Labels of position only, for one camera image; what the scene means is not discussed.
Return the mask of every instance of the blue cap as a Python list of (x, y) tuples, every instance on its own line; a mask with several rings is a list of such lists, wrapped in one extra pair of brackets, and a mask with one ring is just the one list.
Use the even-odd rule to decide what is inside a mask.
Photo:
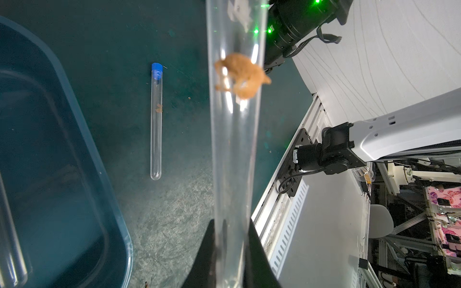
[(152, 75), (156, 80), (160, 80), (163, 74), (163, 65), (160, 63), (152, 63)]

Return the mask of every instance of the green tabletop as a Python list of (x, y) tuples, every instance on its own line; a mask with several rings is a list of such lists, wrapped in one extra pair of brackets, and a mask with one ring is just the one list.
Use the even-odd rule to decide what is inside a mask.
[[(213, 217), (205, 1), (0, 2), (60, 59), (135, 252), (130, 287), (180, 287)], [(164, 65), (162, 178), (149, 177), (150, 66)], [(253, 208), (312, 97), (291, 59), (261, 98)]]

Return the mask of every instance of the black cable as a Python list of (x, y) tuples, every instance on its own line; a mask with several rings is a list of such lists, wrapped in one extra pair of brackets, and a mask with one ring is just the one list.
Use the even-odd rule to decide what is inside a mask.
[[(436, 168), (436, 167), (431, 167), (431, 166), (429, 166), (430, 168), (440, 169), (440, 170), (443, 170), (443, 171), (445, 171), (445, 172), (451, 172), (451, 173), (454, 173), (454, 174), (459, 174), (459, 175), (461, 175), (461, 171), (460, 171), (460, 168), (459, 168), (459, 167), (456, 167), (456, 166), (453, 166), (453, 165), (449, 165), (449, 164), (445, 164), (444, 162), (440, 162), (440, 161), (436, 161), (436, 160), (431, 160), (431, 159), (429, 159), (429, 160), (423, 160), (423, 159), (412, 158), (412, 157), (399, 157), (398, 159), (395, 159), (395, 158), (394, 158), (394, 160), (406, 160), (406, 159), (407, 159), (407, 160), (410, 160), (410, 162), (412, 162), (412, 163), (421, 164), (421, 165), (424, 165), (424, 164), (419, 163), (417, 160), (421, 160), (421, 161), (425, 161), (425, 162), (430, 162), (431, 164), (432, 164), (432, 163), (435, 163), (435, 164), (438, 164), (438, 165), (444, 165), (444, 166), (447, 166), (447, 167), (452, 167), (452, 168), (455, 168), (456, 171), (444, 169), (444, 168), (441, 168), (441, 167)], [(379, 161), (373, 161), (373, 162), (375, 162), (375, 163), (384, 163), (384, 164), (385, 164), (385, 162), (379, 162)]]
[(326, 20), (325, 20), (325, 22), (320, 24), (320, 26), (317, 28), (317, 35), (316, 36), (312, 36), (311, 38), (303, 41), (301, 44), (299, 44), (299, 47), (296, 48), (296, 50), (293, 51), (292, 53), (290, 53), (288, 55), (284, 54), (284, 58), (291, 58), (293, 56), (296, 56), (314, 38), (319, 38), (324, 43), (336, 43), (336, 44), (338, 44), (342, 39), (341, 36), (336, 36), (336, 35), (333, 35), (333, 34), (323, 34), (322, 33), (322, 25), (325, 24), (325, 23), (326, 23)]
[(279, 185), (278, 188), (277, 188), (277, 192), (278, 192), (279, 194), (283, 194), (283, 193), (285, 193), (288, 189), (290, 189), (291, 187), (293, 187), (293, 186), (290, 186), (290, 187), (287, 186), (287, 188), (285, 188), (285, 189), (283, 189), (283, 190), (280, 191), (280, 188), (283, 188), (283, 185), (284, 185), (288, 180), (290, 180), (290, 179), (293, 179), (293, 178), (298, 177), (298, 176), (312, 175), (312, 174), (316, 174), (316, 173), (319, 173), (319, 172), (322, 172), (322, 171), (325, 171), (325, 167), (322, 167), (322, 168), (317, 169), (317, 170), (312, 170), (312, 171), (308, 171), (308, 172), (304, 172), (304, 173), (298, 173), (298, 174), (295, 174), (295, 175), (291, 175), (291, 176), (289, 176), (288, 178), (286, 178), (285, 180), (283, 180), (282, 183), (280, 183), (280, 185)]
[(293, 181), (289, 181), (287, 183), (287, 187), (283, 188), (282, 192), (281, 193), (285, 193), (286, 191), (288, 191), (289, 189), (293, 188), (293, 186), (295, 185), (295, 183)]
[[(427, 155), (427, 156), (441, 156), (441, 155), (450, 155), (450, 154), (456, 154), (461, 152), (461, 150), (454, 150), (454, 151), (448, 151), (448, 152), (432, 152), (432, 153), (417, 153), (417, 154), (410, 154), (407, 156), (420, 156), (420, 155)], [(406, 157), (394, 157), (394, 156), (384, 156), (379, 158), (378, 160), (386, 160), (386, 159), (402, 159)]]

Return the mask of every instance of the clear plastic tube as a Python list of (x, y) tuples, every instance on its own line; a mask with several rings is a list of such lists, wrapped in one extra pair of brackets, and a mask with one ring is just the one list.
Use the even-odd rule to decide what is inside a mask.
[(0, 288), (19, 288), (27, 270), (0, 174)]
[(162, 176), (162, 82), (163, 66), (152, 64), (151, 126), (150, 126), (150, 177), (159, 180)]
[[(264, 61), (265, 0), (207, 0), (208, 73), (213, 146), (216, 286), (241, 287), (253, 193), (260, 94), (242, 100), (215, 89), (214, 64), (231, 53)], [(227, 79), (232, 88), (233, 83)]]

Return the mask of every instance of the white wall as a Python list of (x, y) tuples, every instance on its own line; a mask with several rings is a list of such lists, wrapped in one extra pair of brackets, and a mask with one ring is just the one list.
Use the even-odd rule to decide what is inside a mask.
[(322, 26), (341, 42), (314, 39), (295, 64), (333, 125), (387, 114), (461, 87), (460, 12), (461, 0), (354, 0), (344, 26)]

